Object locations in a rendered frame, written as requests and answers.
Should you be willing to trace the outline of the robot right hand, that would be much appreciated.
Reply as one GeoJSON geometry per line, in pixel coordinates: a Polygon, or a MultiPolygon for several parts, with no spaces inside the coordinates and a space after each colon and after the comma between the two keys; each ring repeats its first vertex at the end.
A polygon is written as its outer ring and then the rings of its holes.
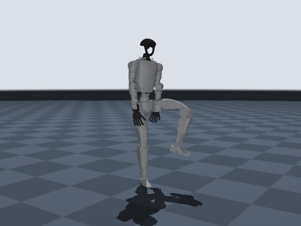
{"type": "MultiPolygon", "coordinates": [[[[133,109],[132,109],[133,110],[133,109]]],[[[134,125],[137,125],[137,126],[141,126],[141,124],[142,125],[144,125],[143,123],[142,123],[142,120],[141,120],[141,117],[144,119],[144,120],[146,120],[142,115],[141,115],[141,113],[139,112],[139,105],[137,104],[137,109],[136,110],[133,110],[133,121],[134,121],[134,125]],[[141,122],[141,124],[140,124],[140,122],[141,122]],[[139,124],[138,124],[139,123],[139,124]]]]}

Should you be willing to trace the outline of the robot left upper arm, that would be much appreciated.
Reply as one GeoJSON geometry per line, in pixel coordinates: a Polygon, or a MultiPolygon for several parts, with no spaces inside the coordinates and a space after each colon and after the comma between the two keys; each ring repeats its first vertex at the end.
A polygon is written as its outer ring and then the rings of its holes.
{"type": "Polygon", "coordinates": [[[156,76],[156,82],[155,82],[155,89],[156,90],[161,90],[163,89],[163,84],[160,82],[161,80],[161,75],[162,75],[162,70],[163,70],[163,65],[160,63],[158,64],[158,70],[157,70],[157,76],[156,76]]]}

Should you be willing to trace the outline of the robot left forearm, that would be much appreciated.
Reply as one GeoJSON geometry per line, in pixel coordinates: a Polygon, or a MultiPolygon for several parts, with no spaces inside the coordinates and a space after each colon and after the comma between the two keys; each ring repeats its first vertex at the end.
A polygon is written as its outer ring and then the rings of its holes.
{"type": "Polygon", "coordinates": [[[154,93],[155,93],[155,100],[161,99],[162,89],[156,90],[154,93]]]}

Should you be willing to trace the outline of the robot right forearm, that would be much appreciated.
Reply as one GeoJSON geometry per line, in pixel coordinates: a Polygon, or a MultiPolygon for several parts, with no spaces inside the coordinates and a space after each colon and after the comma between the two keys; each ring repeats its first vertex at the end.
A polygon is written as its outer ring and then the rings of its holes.
{"type": "Polygon", "coordinates": [[[135,89],[134,82],[129,83],[129,94],[131,95],[132,109],[136,110],[139,100],[138,100],[137,90],[135,89]]]}

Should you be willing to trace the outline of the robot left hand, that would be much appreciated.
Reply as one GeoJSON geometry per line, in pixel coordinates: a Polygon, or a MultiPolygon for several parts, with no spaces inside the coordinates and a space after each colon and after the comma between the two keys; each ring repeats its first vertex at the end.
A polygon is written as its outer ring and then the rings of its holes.
{"type": "Polygon", "coordinates": [[[150,120],[150,119],[151,119],[150,122],[152,122],[152,120],[153,120],[152,123],[154,123],[155,119],[156,119],[155,123],[157,122],[157,119],[160,120],[160,114],[159,114],[159,112],[152,112],[152,113],[151,113],[151,116],[150,116],[150,118],[149,118],[149,120],[150,120]],[[153,116],[153,117],[152,117],[152,116],[153,116]],[[151,119],[151,118],[152,118],[152,119],[151,119]],[[153,120],[153,118],[154,118],[154,120],[153,120]]]}

